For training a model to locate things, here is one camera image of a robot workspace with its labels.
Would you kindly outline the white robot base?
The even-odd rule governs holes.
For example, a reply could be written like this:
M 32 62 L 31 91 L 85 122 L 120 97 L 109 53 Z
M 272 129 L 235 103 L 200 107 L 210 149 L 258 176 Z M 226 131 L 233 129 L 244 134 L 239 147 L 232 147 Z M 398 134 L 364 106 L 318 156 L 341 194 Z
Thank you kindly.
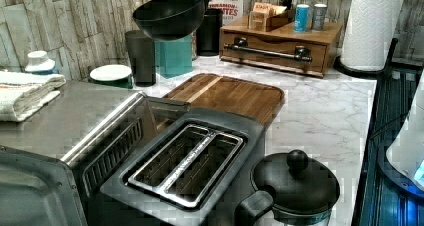
M 424 197 L 424 82 L 420 76 L 411 109 L 395 140 L 379 153 L 381 171 L 402 191 Z

